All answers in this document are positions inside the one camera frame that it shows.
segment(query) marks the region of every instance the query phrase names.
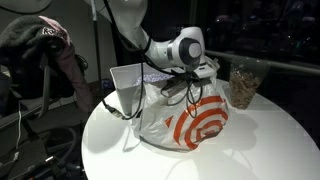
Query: plastic bag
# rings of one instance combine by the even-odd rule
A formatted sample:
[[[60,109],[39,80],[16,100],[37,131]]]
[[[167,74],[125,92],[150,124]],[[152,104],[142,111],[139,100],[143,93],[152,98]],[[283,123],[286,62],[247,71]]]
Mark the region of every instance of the plastic bag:
[[[231,105],[247,109],[257,88],[268,73],[270,63],[251,58],[234,58],[230,70]]]
[[[202,98],[196,106],[186,104],[188,85],[185,82],[171,79],[175,86],[165,91],[163,87],[168,81],[144,83],[142,108],[132,119],[135,136],[162,149],[191,151],[202,140],[217,135],[228,119],[228,108],[212,80],[215,77],[201,81]],[[194,99],[200,97],[201,84],[191,85]],[[138,106],[140,91],[138,88],[134,95],[133,112]]]

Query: orange and white pattern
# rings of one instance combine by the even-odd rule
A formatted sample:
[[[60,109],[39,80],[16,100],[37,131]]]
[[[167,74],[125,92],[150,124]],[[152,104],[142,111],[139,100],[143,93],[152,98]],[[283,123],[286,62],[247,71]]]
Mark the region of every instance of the orange and white pattern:
[[[207,84],[203,88],[201,100],[189,107],[185,101],[175,106],[166,106],[163,103],[165,97],[159,95],[160,88],[148,83],[144,86],[147,95],[143,101],[141,117],[133,119],[132,126],[136,137],[143,137],[150,144],[175,151],[191,151],[204,138],[221,131],[228,120],[227,103],[212,84]],[[192,91],[197,99],[200,94],[198,88]],[[177,102],[184,93],[181,91],[171,99]]]

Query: black chair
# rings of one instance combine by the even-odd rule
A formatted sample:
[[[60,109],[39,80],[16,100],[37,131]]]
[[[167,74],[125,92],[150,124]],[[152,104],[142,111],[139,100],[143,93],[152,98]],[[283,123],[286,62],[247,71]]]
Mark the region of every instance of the black chair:
[[[0,60],[1,65],[8,67],[13,84],[15,84],[23,79],[19,77],[23,73],[17,74],[17,71],[12,69],[8,62],[8,59]],[[78,61],[78,64],[82,70],[87,68],[87,63],[83,59],[82,61]],[[35,132],[28,123],[29,120],[44,117],[48,112],[50,104],[57,102],[62,97],[72,96],[74,91],[71,83],[67,81],[63,73],[59,72],[54,62],[48,60],[45,53],[41,55],[40,60],[35,65],[39,69],[38,72],[32,72],[32,74],[38,73],[37,78],[40,75],[43,80],[35,85],[38,86],[38,89],[32,89],[34,94],[30,95],[28,94],[30,91],[25,91],[23,87],[13,87],[11,93],[11,97],[13,98],[9,98],[9,101],[13,101],[13,104],[16,105],[18,103],[18,106],[12,108],[7,116],[0,119],[0,130],[17,123],[20,126],[21,123],[28,133],[28,139],[21,141],[18,149],[13,148],[5,157],[0,157],[0,179],[25,179],[26,177],[45,179],[48,176],[59,177],[68,170],[81,171],[81,167],[67,162],[67,158],[74,149],[78,139],[74,129],[62,127],[55,130]],[[28,87],[28,83],[26,82],[20,81],[19,83],[25,84],[27,88],[34,88]],[[56,87],[52,86],[53,83],[63,85]],[[64,134],[64,137],[68,138],[60,139],[59,142],[53,142],[54,140],[52,139],[54,138],[52,138],[52,135],[54,134]]]

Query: wire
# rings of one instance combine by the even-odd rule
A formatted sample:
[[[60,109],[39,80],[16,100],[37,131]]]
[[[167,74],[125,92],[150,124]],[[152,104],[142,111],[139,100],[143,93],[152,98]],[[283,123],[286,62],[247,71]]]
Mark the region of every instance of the wire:
[[[22,119],[21,107],[20,107],[20,102],[19,102],[19,123],[18,123],[19,134],[18,134],[18,139],[17,139],[17,143],[16,143],[16,149],[18,149],[18,147],[19,147],[19,141],[20,141],[20,138],[21,138],[21,119]]]
[[[144,68],[143,68],[143,60],[141,61],[141,84],[140,84],[140,87],[141,87],[141,91],[140,91],[140,97],[139,97],[139,104],[138,104],[138,107],[135,111],[135,113],[133,115],[131,115],[130,117],[126,117],[124,115],[122,115],[121,112],[119,112],[117,109],[109,106],[105,100],[103,99],[102,100],[102,103],[103,105],[105,106],[106,109],[108,109],[112,114],[114,114],[115,116],[117,117],[121,117],[122,120],[130,120],[132,118],[134,118],[138,113],[139,113],[139,110],[141,108],[141,102],[142,102],[142,98],[143,98],[143,84],[144,84]]]
[[[182,100],[183,100],[184,98],[186,98],[187,111],[188,111],[188,113],[190,114],[190,116],[192,116],[193,118],[195,118],[195,117],[197,116],[196,104],[201,100],[201,98],[202,98],[202,91],[203,91],[202,83],[201,83],[201,80],[200,80],[199,76],[197,76],[195,73],[193,73],[193,74],[196,75],[196,78],[194,78],[194,77],[192,76],[192,73],[191,73],[190,75],[188,75],[188,73],[177,73],[177,72],[175,72],[175,71],[173,71],[173,70],[171,70],[171,72],[167,72],[167,71],[164,71],[164,70],[160,69],[157,65],[155,65],[148,56],[146,56],[146,59],[145,59],[145,58],[144,58],[144,56],[145,56],[145,55],[144,55],[144,50],[142,50],[142,47],[140,46],[140,48],[137,48],[137,46],[135,46],[133,43],[131,43],[125,36],[123,36],[123,35],[120,33],[120,31],[119,31],[119,29],[118,29],[118,27],[117,27],[116,21],[115,21],[115,19],[114,19],[113,13],[112,13],[112,11],[111,11],[111,8],[110,8],[110,6],[109,6],[109,3],[107,2],[107,0],[103,0],[103,2],[104,2],[104,4],[105,4],[105,7],[107,8],[108,13],[109,13],[110,21],[111,21],[112,25],[114,26],[114,28],[115,28],[115,30],[116,30],[116,32],[117,32],[117,35],[118,35],[118,37],[119,37],[122,45],[123,45],[128,51],[130,51],[130,52],[139,52],[139,53],[141,54],[141,56],[142,56],[142,61],[141,61],[141,77],[142,77],[142,81],[141,81],[141,92],[140,92],[139,104],[138,104],[138,107],[137,107],[135,113],[134,113],[132,116],[130,116],[130,117],[125,117],[124,115],[122,115],[122,113],[121,113],[120,111],[118,111],[117,109],[115,109],[115,108],[109,106],[108,104],[106,104],[105,100],[103,99],[102,102],[103,102],[105,108],[108,109],[108,110],[109,110],[112,114],[114,114],[115,116],[117,116],[117,117],[122,117],[123,120],[130,120],[130,119],[134,118],[134,117],[139,113],[139,109],[140,109],[140,107],[141,107],[141,102],[142,102],[142,97],[143,97],[143,88],[144,88],[144,87],[143,87],[143,84],[144,84],[144,79],[143,79],[143,78],[144,78],[143,62],[145,61],[150,67],[156,69],[157,71],[159,71],[159,72],[161,72],[161,73],[164,73],[164,74],[168,74],[168,75],[174,75],[174,76],[176,76],[177,78],[180,78],[180,79],[185,80],[185,81],[187,82],[188,88],[187,88],[187,91],[186,91],[185,95],[184,95],[178,102],[176,102],[176,103],[174,103],[174,104],[168,104],[168,105],[169,105],[169,106],[177,105],[177,104],[179,104],[180,102],[182,102]],[[191,85],[192,85],[192,81],[193,81],[193,80],[197,80],[197,81],[199,81],[199,83],[200,83],[200,96],[199,96],[199,98],[198,98],[197,101],[194,100],[193,94],[192,94],[192,92],[191,92]],[[191,103],[193,106],[195,106],[195,116],[193,116],[192,113],[190,112],[188,102]]]
[[[14,153],[14,157],[13,157],[12,161],[7,162],[5,164],[0,163],[0,168],[5,167],[5,166],[7,166],[7,165],[9,165],[11,163],[16,162],[18,160],[18,158],[19,158],[19,152],[16,152],[16,153]]]
[[[179,84],[181,84],[180,81],[178,81],[178,82],[172,82],[172,83],[170,83],[170,84],[169,84],[168,81],[167,81],[167,85],[166,85],[165,87],[163,87],[163,88],[161,89],[161,91],[160,91],[160,93],[161,93],[164,97],[168,97],[168,96],[165,95],[165,94],[163,94],[163,91],[168,90],[169,88],[171,88],[170,85],[172,85],[173,83],[174,83],[174,85],[179,85]],[[187,95],[187,93],[185,93],[184,96],[183,96],[179,101],[177,101],[177,102],[175,102],[175,103],[172,103],[172,104],[167,103],[167,106],[175,106],[175,105],[177,105],[177,104],[180,104],[180,103],[184,100],[184,98],[186,97],[186,95]]]

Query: white plastic bag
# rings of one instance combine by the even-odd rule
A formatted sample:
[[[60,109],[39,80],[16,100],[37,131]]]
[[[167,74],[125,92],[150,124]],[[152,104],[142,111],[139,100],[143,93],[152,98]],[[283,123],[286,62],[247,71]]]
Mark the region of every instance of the white plastic bag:
[[[166,91],[161,91],[166,81],[144,83],[142,108],[132,119],[135,136],[159,148],[190,151],[203,139],[217,135],[228,119],[227,103],[215,89],[215,77],[201,82],[202,98],[196,106],[189,103],[189,111],[185,82],[176,83]],[[201,84],[192,84],[190,88],[195,100],[200,96]],[[134,95],[133,112],[138,106],[140,91],[138,88]]]

